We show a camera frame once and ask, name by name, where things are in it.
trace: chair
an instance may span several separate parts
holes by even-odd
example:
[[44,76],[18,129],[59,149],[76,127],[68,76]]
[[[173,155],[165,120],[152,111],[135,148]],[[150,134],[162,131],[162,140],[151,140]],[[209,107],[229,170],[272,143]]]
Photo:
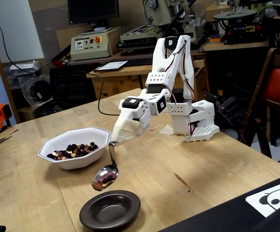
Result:
[[271,48],[267,54],[239,137],[242,143],[251,146],[257,133],[261,153],[271,158],[266,132],[259,118],[261,104],[280,111],[280,56],[276,48]]

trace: mixed nuts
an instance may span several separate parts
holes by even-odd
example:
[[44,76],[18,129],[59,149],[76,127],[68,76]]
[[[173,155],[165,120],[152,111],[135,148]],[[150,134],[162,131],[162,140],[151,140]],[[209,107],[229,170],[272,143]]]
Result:
[[68,145],[65,151],[54,151],[51,154],[47,155],[48,158],[53,160],[65,160],[65,159],[72,159],[78,158],[82,156],[86,156],[87,154],[91,153],[98,149],[98,146],[91,142],[90,145]]

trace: white bowl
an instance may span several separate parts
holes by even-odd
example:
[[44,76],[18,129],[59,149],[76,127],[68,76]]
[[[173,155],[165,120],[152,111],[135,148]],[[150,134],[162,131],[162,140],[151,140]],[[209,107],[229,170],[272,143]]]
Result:
[[[62,169],[70,170],[83,168],[95,162],[102,156],[105,147],[107,147],[110,141],[110,134],[111,133],[107,130],[95,127],[70,130],[45,142],[39,151],[38,156],[58,165]],[[86,156],[64,160],[53,160],[47,157],[47,155],[54,151],[66,150],[69,144],[80,145],[90,144],[91,142],[94,142],[98,146],[98,149]]]

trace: dark metal bowl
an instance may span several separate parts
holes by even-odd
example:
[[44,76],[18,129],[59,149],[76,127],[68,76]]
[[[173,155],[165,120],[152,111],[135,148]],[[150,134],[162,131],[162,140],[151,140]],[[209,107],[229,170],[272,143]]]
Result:
[[90,199],[80,211],[80,221],[88,228],[110,230],[132,221],[140,210],[139,197],[129,191],[115,190]]

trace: red emergency stop button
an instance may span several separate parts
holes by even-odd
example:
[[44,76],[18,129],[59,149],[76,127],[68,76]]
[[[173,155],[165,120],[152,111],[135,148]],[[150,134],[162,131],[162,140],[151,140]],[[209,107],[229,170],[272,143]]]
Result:
[[101,36],[96,36],[96,37],[95,37],[95,42],[96,42],[97,44],[101,43],[101,41],[102,41],[102,37],[101,37]]

